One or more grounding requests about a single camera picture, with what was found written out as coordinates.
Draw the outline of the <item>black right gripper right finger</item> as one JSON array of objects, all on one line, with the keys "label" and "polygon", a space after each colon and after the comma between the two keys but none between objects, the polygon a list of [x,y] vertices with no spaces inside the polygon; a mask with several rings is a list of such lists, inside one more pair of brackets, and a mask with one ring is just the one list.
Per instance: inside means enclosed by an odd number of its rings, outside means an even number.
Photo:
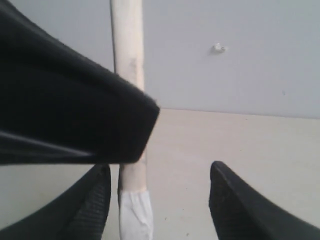
[{"label": "black right gripper right finger", "polygon": [[210,168],[208,206],[220,240],[318,240],[319,228],[274,204],[222,161]]}]

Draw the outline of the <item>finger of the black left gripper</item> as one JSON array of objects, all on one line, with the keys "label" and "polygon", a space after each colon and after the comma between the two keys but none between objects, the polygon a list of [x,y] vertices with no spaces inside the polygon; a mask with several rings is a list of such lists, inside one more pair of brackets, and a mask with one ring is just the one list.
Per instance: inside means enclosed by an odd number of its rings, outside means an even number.
[{"label": "finger of the black left gripper", "polygon": [[0,3],[0,163],[139,160],[156,102]]}]

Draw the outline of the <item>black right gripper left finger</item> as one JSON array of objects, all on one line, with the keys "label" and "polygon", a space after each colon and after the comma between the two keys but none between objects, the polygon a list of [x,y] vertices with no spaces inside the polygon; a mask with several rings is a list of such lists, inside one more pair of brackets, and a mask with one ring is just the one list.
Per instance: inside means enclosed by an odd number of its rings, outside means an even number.
[{"label": "black right gripper left finger", "polygon": [[100,240],[111,200],[111,171],[94,165],[59,197],[0,231],[2,240]]}]

